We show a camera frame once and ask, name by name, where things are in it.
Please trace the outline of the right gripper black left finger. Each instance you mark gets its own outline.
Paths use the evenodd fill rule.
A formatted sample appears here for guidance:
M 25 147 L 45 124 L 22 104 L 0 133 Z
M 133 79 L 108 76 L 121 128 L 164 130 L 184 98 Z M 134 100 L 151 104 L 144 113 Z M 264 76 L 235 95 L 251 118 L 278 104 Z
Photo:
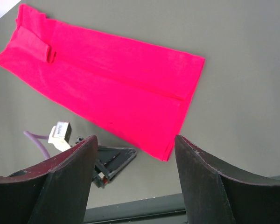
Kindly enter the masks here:
M 81 224 L 98 139 L 90 136 L 56 156 L 0 176 L 0 224 Z

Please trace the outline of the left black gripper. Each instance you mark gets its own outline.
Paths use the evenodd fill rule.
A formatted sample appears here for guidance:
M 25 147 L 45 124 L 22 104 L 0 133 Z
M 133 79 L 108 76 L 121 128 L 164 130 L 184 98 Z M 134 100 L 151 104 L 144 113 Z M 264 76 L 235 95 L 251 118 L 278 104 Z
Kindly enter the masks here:
M 137 150 L 129 147 L 98 146 L 92 182 L 98 188 L 111 183 L 137 156 Z

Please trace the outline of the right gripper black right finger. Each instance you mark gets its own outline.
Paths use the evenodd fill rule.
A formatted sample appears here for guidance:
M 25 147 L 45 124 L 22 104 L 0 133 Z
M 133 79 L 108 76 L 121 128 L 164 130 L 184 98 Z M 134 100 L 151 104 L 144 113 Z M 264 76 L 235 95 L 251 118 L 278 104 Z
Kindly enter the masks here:
M 175 158 L 190 224 L 280 224 L 280 180 L 235 167 L 175 137 Z

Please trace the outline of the red t shirt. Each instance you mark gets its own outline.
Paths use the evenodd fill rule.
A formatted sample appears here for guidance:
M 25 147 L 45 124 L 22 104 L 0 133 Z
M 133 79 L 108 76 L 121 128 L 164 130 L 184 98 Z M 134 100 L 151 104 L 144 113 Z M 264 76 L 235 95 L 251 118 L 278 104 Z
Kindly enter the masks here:
M 0 66 L 150 156 L 168 161 L 205 59 L 48 18 L 21 4 Z

